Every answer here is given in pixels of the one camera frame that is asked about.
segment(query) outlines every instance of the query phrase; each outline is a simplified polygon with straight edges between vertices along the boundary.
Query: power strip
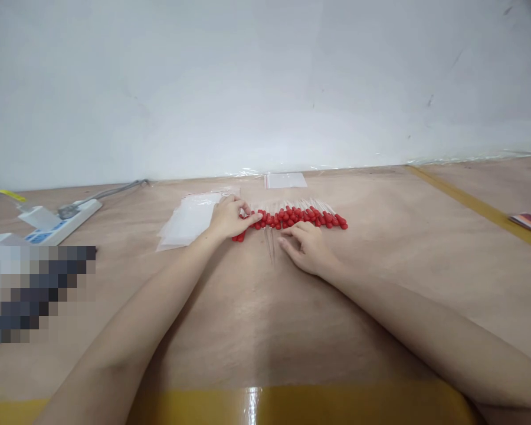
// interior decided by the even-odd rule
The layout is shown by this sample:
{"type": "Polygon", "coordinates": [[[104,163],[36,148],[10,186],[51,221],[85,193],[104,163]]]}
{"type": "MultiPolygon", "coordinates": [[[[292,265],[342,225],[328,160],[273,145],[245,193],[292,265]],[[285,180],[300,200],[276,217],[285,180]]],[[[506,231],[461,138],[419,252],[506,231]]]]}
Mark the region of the power strip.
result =
{"type": "Polygon", "coordinates": [[[57,246],[71,233],[73,233],[82,223],[96,213],[102,207],[97,200],[90,200],[83,205],[79,205],[79,212],[74,217],[62,220],[52,230],[41,231],[34,230],[25,237],[25,240],[32,245],[38,246],[57,246]]]}

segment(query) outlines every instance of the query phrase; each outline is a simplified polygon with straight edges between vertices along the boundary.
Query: finger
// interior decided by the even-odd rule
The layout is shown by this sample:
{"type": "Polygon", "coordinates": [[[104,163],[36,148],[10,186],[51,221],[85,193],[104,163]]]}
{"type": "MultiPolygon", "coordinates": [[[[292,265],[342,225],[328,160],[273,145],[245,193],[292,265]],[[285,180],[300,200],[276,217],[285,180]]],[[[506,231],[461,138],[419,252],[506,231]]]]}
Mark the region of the finger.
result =
{"type": "Polygon", "coordinates": [[[222,197],[220,199],[219,204],[222,204],[223,202],[232,202],[234,200],[234,198],[235,198],[235,196],[232,195],[232,194],[228,195],[227,197],[222,197]]]}
{"type": "Polygon", "coordinates": [[[251,226],[257,223],[258,221],[260,221],[262,217],[263,215],[260,212],[258,212],[257,214],[252,214],[252,215],[249,215],[248,218],[244,220],[244,223],[247,224],[248,226],[251,226]]]}
{"type": "Polygon", "coordinates": [[[309,222],[309,221],[298,221],[296,222],[292,227],[290,228],[299,228],[305,232],[310,232],[312,229],[316,228],[315,226],[313,226],[313,223],[309,222]]]}
{"type": "Polygon", "coordinates": [[[279,242],[279,245],[281,248],[287,253],[289,258],[292,259],[293,263],[297,264],[299,259],[301,258],[302,254],[297,251],[287,239],[285,238],[278,238],[277,241],[279,242]]]}
{"type": "Polygon", "coordinates": [[[250,215],[252,213],[252,211],[250,210],[250,206],[244,200],[237,199],[234,205],[236,205],[236,207],[238,208],[242,208],[244,212],[246,213],[246,215],[250,215]]]}
{"type": "Polygon", "coordinates": [[[303,243],[303,240],[307,237],[307,232],[302,229],[296,228],[295,226],[283,229],[281,231],[281,234],[285,236],[293,236],[300,243],[303,243]]]}

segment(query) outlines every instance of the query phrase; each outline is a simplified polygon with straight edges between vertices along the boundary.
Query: stack of plastic bags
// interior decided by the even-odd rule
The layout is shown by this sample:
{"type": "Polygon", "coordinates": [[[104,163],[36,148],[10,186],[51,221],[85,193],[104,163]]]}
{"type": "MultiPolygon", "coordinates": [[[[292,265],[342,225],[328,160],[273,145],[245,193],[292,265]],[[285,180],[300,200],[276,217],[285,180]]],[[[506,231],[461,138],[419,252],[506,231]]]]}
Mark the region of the stack of plastic bags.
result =
{"type": "Polygon", "coordinates": [[[214,205],[223,196],[240,194],[239,188],[223,188],[216,192],[187,195],[162,227],[157,251],[190,245],[211,223],[214,205]]]}

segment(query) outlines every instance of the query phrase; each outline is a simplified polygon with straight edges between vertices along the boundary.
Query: electrical cable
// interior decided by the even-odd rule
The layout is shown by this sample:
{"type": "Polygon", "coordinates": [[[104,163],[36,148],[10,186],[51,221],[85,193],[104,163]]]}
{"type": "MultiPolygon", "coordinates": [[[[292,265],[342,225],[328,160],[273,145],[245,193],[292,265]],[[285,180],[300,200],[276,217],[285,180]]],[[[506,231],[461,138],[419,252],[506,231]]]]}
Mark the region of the electrical cable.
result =
{"type": "Polygon", "coordinates": [[[89,196],[88,198],[86,198],[86,199],[84,199],[82,201],[75,202],[75,203],[70,204],[70,205],[63,205],[61,208],[59,208],[57,210],[57,212],[59,213],[59,218],[62,219],[62,220],[66,220],[68,218],[74,217],[79,212],[79,209],[78,209],[79,205],[83,205],[85,202],[89,202],[89,201],[91,201],[93,199],[99,200],[99,199],[106,198],[108,196],[117,194],[119,192],[123,192],[125,190],[133,188],[134,186],[138,186],[138,185],[140,185],[140,184],[142,184],[144,182],[145,183],[149,183],[148,179],[134,180],[132,183],[128,183],[128,184],[123,185],[123,186],[121,186],[119,188],[108,189],[108,190],[99,192],[97,194],[94,194],[92,196],[89,196]]]}

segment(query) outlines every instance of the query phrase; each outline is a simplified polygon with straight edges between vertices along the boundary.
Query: forearm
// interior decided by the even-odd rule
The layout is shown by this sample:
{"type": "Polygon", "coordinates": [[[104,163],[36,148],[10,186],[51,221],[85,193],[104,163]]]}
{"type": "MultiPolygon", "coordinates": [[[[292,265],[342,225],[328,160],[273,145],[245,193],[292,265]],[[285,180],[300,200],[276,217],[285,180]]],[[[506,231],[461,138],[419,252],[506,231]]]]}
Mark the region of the forearm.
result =
{"type": "Polygon", "coordinates": [[[95,339],[79,367],[147,366],[222,239],[202,233],[145,283],[95,339]]]}
{"type": "Polygon", "coordinates": [[[204,232],[146,282],[93,341],[38,423],[124,423],[153,353],[222,240],[204,232]]]}
{"type": "Polygon", "coordinates": [[[474,401],[531,407],[531,359],[500,338],[391,282],[342,267],[322,277],[474,401]]]}

